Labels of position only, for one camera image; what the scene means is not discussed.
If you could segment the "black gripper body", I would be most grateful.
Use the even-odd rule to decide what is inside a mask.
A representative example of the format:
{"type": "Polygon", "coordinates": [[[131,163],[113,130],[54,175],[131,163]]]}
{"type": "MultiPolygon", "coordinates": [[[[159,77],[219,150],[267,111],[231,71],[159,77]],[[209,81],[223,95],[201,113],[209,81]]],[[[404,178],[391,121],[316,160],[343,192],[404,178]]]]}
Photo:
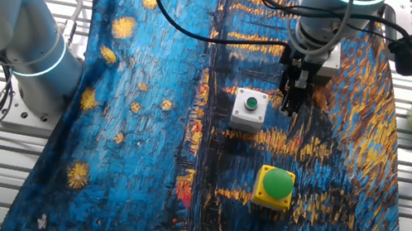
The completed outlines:
{"type": "Polygon", "coordinates": [[[280,88],[286,85],[295,89],[307,89],[308,84],[313,82],[321,63],[312,63],[305,59],[305,55],[298,52],[292,46],[287,46],[281,54],[280,63],[285,67],[281,74],[280,88]]]}

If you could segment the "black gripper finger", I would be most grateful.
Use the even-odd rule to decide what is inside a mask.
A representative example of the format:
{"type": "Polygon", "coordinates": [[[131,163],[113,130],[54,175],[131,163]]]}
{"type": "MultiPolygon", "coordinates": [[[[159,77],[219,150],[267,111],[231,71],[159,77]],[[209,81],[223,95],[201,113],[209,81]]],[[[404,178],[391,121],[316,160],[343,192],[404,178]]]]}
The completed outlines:
{"type": "Polygon", "coordinates": [[[286,115],[287,117],[292,117],[299,112],[300,107],[306,99],[306,90],[305,89],[293,89],[290,91],[286,115]]]}
{"type": "Polygon", "coordinates": [[[280,105],[280,111],[282,113],[292,114],[295,91],[296,89],[294,87],[289,87],[289,85],[286,85],[281,90],[283,99],[282,104],[280,105]]]}

